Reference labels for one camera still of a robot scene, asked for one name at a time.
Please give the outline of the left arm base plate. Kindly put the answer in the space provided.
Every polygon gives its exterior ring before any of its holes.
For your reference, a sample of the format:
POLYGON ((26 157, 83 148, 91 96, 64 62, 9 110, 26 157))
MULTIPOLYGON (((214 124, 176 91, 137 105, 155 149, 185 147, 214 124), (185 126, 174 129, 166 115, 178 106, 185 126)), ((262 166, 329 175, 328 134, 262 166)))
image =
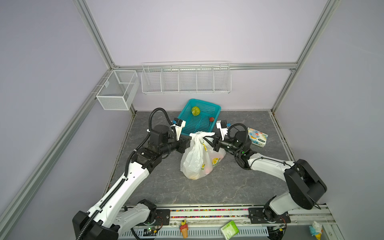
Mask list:
POLYGON ((168 226, 171 219, 170 209, 157 209, 156 213, 153 214, 153 219, 150 218, 148 222, 140 223, 138 226, 168 226))

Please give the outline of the white plastic bag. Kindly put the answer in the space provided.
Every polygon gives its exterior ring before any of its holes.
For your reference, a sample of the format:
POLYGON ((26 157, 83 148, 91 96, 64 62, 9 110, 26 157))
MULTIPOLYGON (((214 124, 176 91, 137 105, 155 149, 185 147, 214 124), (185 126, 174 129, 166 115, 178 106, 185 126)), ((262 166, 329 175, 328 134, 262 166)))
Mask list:
POLYGON ((181 159, 181 171, 190 180, 197 180, 210 174, 225 157, 222 148, 218 152, 213 150, 203 137, 214 136, 215 133, 191 133, 190 147, 186 149, 181 159))

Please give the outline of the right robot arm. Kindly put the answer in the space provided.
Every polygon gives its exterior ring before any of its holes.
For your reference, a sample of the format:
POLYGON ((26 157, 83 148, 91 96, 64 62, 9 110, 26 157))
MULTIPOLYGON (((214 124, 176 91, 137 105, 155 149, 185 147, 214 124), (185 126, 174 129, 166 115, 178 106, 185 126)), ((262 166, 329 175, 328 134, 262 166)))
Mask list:
POLYGON ((217 129, 219 134, 204 138, 214 151, 224 150, 233 155, 242 169, 263 172, 287 184, 287 192, 272 197, 263 208, 256 209, 253 217, 275 223, 291 210, 311 210, 327 192, 326 184, 307 161, 283 161, 253 151, 252 140, 244 124, 229 125, 218 121, 217 129))

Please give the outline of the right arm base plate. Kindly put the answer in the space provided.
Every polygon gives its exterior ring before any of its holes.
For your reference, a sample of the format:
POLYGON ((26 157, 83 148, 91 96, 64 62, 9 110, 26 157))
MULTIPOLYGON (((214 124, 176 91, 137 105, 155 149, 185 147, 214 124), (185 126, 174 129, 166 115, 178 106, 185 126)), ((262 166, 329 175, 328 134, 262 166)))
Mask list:
POLYGON ((272 210, 265 208, 248 208, 249 219, 252 224, 289 224, 291 223, 288 212, 277 215, 272 210))

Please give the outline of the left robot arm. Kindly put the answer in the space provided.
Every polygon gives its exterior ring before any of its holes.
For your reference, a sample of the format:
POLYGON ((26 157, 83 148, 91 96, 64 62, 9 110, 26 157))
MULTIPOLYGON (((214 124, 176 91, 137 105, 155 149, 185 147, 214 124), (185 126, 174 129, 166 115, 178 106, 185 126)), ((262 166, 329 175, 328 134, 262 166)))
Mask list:
POLYGON ((163 159, 173 151, 183 154, 190 146, 191 139, 182 136, 185 126, 184 120, 170 120, 163 108, 151 112, 148 134, 129 155, 124 173, 94 206, 74 216, 76 239, 117 240, 139 224, 155 222, 157 206, 148 200, 139 201, 124 213, 121 209, 163 159))

